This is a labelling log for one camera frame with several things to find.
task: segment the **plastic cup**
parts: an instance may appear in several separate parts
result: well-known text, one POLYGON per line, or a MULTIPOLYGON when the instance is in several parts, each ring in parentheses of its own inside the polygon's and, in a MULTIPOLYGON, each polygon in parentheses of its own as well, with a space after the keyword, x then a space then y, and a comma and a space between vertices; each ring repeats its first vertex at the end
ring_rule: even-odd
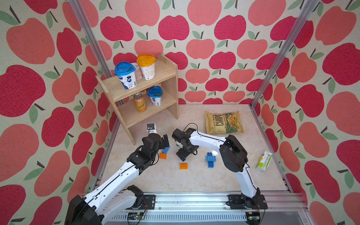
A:
POLYGON ((128 62, 119 62, 115 67, 117 75, 125 89, 136 87, 135 67, 128 62))
POLYGON ((140 66, 145 80, 151 80, 155 76, 155 57, 150 54, 138 55, 137 64, 140 66))
POLYGON ((161 96, 162 89, 159 86, 152 87, 148 90, 148 96, 151 99, 153 105, 160 106, 161 105, 161 96))

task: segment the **marble floor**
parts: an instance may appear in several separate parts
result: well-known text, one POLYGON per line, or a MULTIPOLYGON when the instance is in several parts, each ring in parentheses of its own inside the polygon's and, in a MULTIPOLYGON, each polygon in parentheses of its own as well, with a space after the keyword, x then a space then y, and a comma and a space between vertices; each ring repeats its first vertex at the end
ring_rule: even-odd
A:
MULTIPOLYGON (((248 105, 179 105, 179 119, 176 120, 168 110, 163 110, 142 122, 129 128, 136 145, 133 145, 120 126, 109 160, 102 177, 102 183, 113 175, 127 157, 142 144, 141 139, 147 136, 147 124, 155 123, 159 135, 168 134, 170 150, 167 159, 159 159, 159 162, 147 168, 139 177, 128 183, 127 186, 136 185, 144 192, 211 192, 211 191, 236 191, 240 185, 235 174, 228 170, 218 155, 214 168, 208 168, 205 156, 209 149, 199 147, 198 155, 189 155, 185 163, 187 170, 180 170, 182 161, 176 155, 179 147, 171 138, 172 132, 178 128, 183 130, 188 123, 196 123, 200 132, 206 133, 205 111, 211 113, 226 113, 239 111, 244 133, 231 133, 234 135, 248 152, 248 164, 253 182, 260 190, 287 190, 281 175, 271 161, 268 169, 261 173, 255 169, 262 153, 268 150, 261 132, 248 105)), ((215 134, 216 136, 227 136, 228 134, 215 134)))

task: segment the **bag of chips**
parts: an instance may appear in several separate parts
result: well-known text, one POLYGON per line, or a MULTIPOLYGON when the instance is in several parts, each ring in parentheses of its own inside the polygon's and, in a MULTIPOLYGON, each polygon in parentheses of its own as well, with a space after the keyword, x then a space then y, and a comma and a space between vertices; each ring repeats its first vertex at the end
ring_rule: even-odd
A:
POLYGON ((239 111, 224 114, 211 114, 206 111, 205 119, 208 134, 244 132, 241 126, 239 111))

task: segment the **shelf board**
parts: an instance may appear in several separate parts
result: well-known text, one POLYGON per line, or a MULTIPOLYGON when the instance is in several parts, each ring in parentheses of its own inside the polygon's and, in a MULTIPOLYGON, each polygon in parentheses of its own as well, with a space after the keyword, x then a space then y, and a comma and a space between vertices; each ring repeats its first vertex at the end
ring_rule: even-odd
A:
POLYGON ((143 121, 144 119, 154 115, 155 113, 160 112, 161 110, 171 106, 172 104, 176 104, 177 99, 173 98, 167 91, 165 90, 162 91, 163 94, 161 97, 160 106, 153 105, 153 103, 150 100, 150 97, 148 95, 144 95, 146 107, 147 107, 146 111, 144 112, 139 112, 136 109, 133 100, 128 101, 125 104, 119 105, 117 108, 119 109, 119 112, 121 113, 126 126, 131 127, 137 124, 138 122, 143 121))
POLYGON ((136 87, 134 88, 125 89, 117 76, 103 80, 103 83, 113 100, 117 102, 174 76, 176 76, 176 71, 174 69, 167 67, 163 62, 157 60, 155 62, 155 77, 151 80, 145 80, 145 78, 137 80, 136 87))

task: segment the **small carton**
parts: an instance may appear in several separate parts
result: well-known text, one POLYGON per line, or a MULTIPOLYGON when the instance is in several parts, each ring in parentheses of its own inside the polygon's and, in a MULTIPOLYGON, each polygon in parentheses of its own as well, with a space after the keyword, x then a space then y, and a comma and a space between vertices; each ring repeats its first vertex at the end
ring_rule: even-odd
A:
POLYGON ((265 151, 264 154, 262 154, 262 156, 260 157, 256 169, 260 172, 264 172, 269 166, 272 157, 272 153, 265 151))

